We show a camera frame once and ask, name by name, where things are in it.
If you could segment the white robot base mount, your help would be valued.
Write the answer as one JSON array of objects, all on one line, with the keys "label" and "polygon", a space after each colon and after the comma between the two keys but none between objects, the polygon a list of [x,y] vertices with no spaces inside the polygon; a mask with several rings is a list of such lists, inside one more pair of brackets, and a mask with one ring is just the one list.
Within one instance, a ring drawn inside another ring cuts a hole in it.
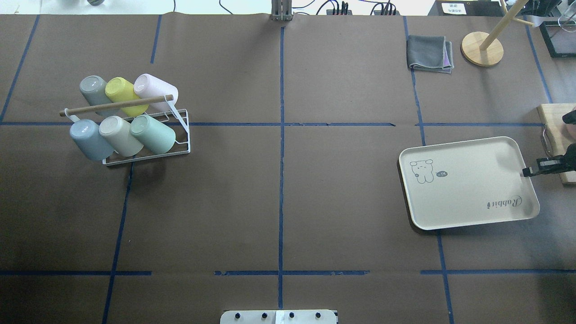
[{"label": "white robot base mount", "polygon": [[220,324],[338,324],[338,312],[329,309],[229,310]]}]

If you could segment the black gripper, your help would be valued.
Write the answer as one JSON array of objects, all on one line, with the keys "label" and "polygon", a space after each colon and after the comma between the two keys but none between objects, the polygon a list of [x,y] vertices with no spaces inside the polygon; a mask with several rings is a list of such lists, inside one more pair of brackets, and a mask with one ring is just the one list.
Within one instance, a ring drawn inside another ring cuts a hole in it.
[{"label": "black gripper", "polygon": [[530,178],[536,175],[561,174],[576,170],[576,144],[568,146],[566,153],[552,158],[537,159],[537,168],[522,169],[522,176]]}]

